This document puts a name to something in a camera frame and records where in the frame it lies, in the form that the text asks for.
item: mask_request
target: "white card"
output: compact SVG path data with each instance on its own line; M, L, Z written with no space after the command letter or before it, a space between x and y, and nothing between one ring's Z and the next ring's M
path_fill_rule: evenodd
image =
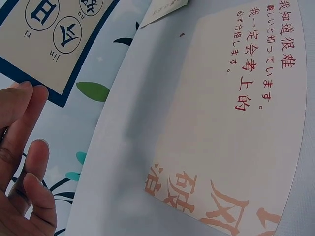
M45 85L49 99L64 106L93 41L117 2L7 1L0 10L0 72L17 82Z
M140 27L142 28L187 4L188 0L153 0Z
M299 157L307 71L297 0L201 18L145 191L232 236L272 236Z

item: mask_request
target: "orange calligraphy character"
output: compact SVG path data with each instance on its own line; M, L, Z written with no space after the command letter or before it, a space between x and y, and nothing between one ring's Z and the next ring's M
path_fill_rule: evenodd
M238 55L238 50L232 50L231 52L231 56L237 56Z
M285 39L281 40L281 44L283 46L283 48L281 49L282 51L284 49L288 49L288 48L295 48L293 38L285 38Z
M239 106L235 106L235 109L245 112L246 108L250 106L250 104L247 103L248 101L251 101L251 99L248 97L248 95L238 96L237 102L239 102L241 104Z
M275 10L275 6L274 5L268 5L267 6L267 11L273 11Z
M258 49L258 47L256 47L255 45L253 45L252 43L248 46L246 46L246 52L245 54L250 54L251 56L253 56L254 52Z
M241 30L241 28L243 28L243 26L239 24L238 26L235 26L235 31Z
M268 102L270 102L270 99L271 99L270 92L261 96L263 99L268 99Z
M269 70L271 70L271 69L274 69L273 67L268 67L265 71L267 72L267 73L269 73Z
M284 11L283 13L280 12L280 14L282 15L282 19L283 21L289 21L290 20L290 14L292 12L289 12L289 11Z
M259 13L260 13L260 10L257 7L251 8L250 15L248 17L254 16L254 15L258 15Z
M282 69L290 67L292 68L295 65L296 59L292 56L292 54L286 55L283 54L284 58L281 60L282 63Z
M272 61L272 64L274 64L275 63L275 61L274 61L274 59L275 59L275 57L274 56L272 56L272 58L268 58L267 60L266 60L266 64L268 63L268 61Z
M274 43L275 41L276 41L275 35L267 36L267 43Z
M236 65L237 61L235 60L230 60L230 64Z
M270 214L268 212L265 211L264 208L260 208L257 211L257 216L258 219L261 223L261 225L266 228L266 221L270 221L272 223L275 224L279 224L281 217L279 215L275 215L275 214ZM257 236L273 236L275 234L275 230L274 231L266 231L262 234L259 234Z
M280 31L280 35L282 35L283 33L292 33L294 32L294 27L292 26L292 24L282 24L282 29Z
M252 72L253 70L256 69L257 63L255 63L255 61L253 59L251 59L250 61L248 61L246 64L242 67L244 70L249 70L250 72Z
M284 9L284 8L289 8L289 7L290 7L290 3L289 3L288 1L281 1L281 2L279 3L279 5L280 5L279 10L282 10L282 9Z
M240 91L242 90L242 85L246 85L246 88L248 89L248 84L252 84L254 81L250 82L243 82L243 76L241 77L241 86L240 86Z
M237 16L238 16L238 17L243 16L243 15L244 15L244 11L238 11L238 12L237 12Z
M258 39L259 33L258 33L257 30L254 30L254 32L249 32L249 31L248 31L248 33L250 33L250 34L248 35L246 41L248 41L249 38L250 38L250 39L253 39L253 38L254 38L255 40Z
M213 182L211 181L211 186L213 189L213 193L211 193L211 197L213 198L215 204L217 205L218 210L216 211L210 211L206 213L207 218L202 218L200 221L207 225L213 225L213 226L219 226L223 229L226 229L231 232L232 236L236 236L239 234L238 226L242 220L243 213L245 210L245 207L250 203L249 201L239 201L235 198L229 197L228 195L225 195L218 190L215 189L215 186L213 185ZM231 203L232 206L229 207L223 207L220 202L217 200L217 198L220 198L227 203ZM234 207L240 207L240 213L238 217L234 218L233 215L231 215L228 211ZM222 217L225 222L222 222L220 220L217 220L215 218Z
M235 32L235 33L234 33L234 38L235 38L235 39L238 39L238 38L240 38L240 37L242 37L242 32Z
M154 167L155 167L155 170L157 170L159 173L163 171L163 168L158 169L158 164L155 164ZM158 192L161 189L162 185L158 183L159 177L152 167L150 168L150 171L152 174L149 173L147 176L146 187L144 191L154 196L155 192L156 191Z
M176 209L179 209L179 206L181 206L182 212L185 212L185 210L187 209L190 211L190 213L193 213L193 211L195 210L195 205L189 204L188 199L190 195L193 194L195 191L197 176L195 176L194 179L192 179L184 171L184 174L176 174L176 177L177 177L176 185L174 185L171 182L171 178L168 177L167 198L165 198L163 202L167 204L170 203L172 207ZM189 184L190 188L189 192L186 191L187 183ZM171 194L170 187L174 192L176 192L175 195Z
M271 88L273 85L272 80L264 80L264 88Z

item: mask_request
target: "beige card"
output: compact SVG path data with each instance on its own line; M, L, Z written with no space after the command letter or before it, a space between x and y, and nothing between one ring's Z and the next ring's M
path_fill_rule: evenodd
M307 73L297 0L201 18L145 191L232 236L272 236L299 157Z
M113 0L20 0L0 27L0 57L62 94Z
M152 0L140 27L142 28L187 4L188 0Z

